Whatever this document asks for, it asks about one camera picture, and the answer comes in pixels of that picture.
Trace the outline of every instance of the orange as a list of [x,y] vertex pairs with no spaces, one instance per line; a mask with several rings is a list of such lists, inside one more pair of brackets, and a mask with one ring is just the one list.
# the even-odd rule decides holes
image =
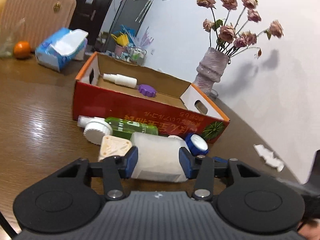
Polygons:
[[18,59],[30,57],[31,47],[27,41],[19,41],[13,48],[13,54]]

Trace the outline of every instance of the wood grain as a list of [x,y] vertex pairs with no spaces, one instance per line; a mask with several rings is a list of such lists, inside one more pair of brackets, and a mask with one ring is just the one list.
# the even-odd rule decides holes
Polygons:
[[[16,231],[20,229],[12,203],[17,194],[77,158],[97,161],[99,146],[89,143],[71,118],[74,78],[82,65],[83,62],[72,62],[64,72],[57,73],[38,65],[34,57],[25,61],[0,59],[0,210]],[[231,124],[211,148],[210,155],[242,158],[275,175],[253,150],[252,144],[261,143],[261,139],[220,105],[229,111]],[[286,169],[281,175],[293,178]],[[224,186],[216,182],[215,192],[219,193]],[[174,184],[130,179],[123,184],[126,192],[191,192],[194,181]],[[92,188],[101,194],[101,180],[94,179]],[[0,239],[9,239],[2,229]]]

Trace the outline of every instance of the box handle hole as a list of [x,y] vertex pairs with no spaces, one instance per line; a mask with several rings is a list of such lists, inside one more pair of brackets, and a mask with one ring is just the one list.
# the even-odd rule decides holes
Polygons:
[[90,72],[90,76],[89,76],[89,83],[90,84],[92,84],[93,78],[94,78],[94,71],[92,69],[91,72]]
[[206,108],[205,105],[200,100],[197,100],[195,102],[195,107],[196,109],[199,110],[201,114],[207,114],[208,112],[208,108]]

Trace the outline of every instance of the watermelon image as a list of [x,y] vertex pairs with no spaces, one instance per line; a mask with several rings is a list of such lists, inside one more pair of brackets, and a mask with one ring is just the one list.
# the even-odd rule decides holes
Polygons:
[[224,127],[223,122],[212,122],[204,128],[201,137],[206,141],[212,140],[222,133]]

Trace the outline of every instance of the dried rose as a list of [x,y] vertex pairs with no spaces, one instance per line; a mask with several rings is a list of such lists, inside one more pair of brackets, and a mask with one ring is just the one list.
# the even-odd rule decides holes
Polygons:
[[221,26],[219,38],[227,43],[232,43],[233,39],[236,37],[236,32],[233,26],[225,25]]
[[257,35],[255,33],[251,33],[250,31],[241,33],[241,37],[244,37],[245,43],[248,46],[257,43]]
[[270,24],[269,31],[273,36],[277,36],[278,38],[283,36],[283,28],[278,20],[275,20]]
[[241,48],[247,46],[247,43],[245,42],[245,38],[243,36],[240,36],[239,38],[236,38],[233,42],[233,45],[236,48]]
[[223,7],[228,10],[236,10],[238,6],[237,0],[220,0],[223,3]]
[[254,22],[261,22],[261,17],[259,13],[253,9],[248,10],[248,20]]
[[205,29],[206,32],[211,31],[212,21],[205,19],[202,25],[203,25],[203,28]]
[[206,7],[206,8],[215,8],[214,4],[216,3],[215,0],[197,0],[197,5]]
[[258,5],[258,0],[241,0],[243,2],[243,6],[248,9],[255,9]]

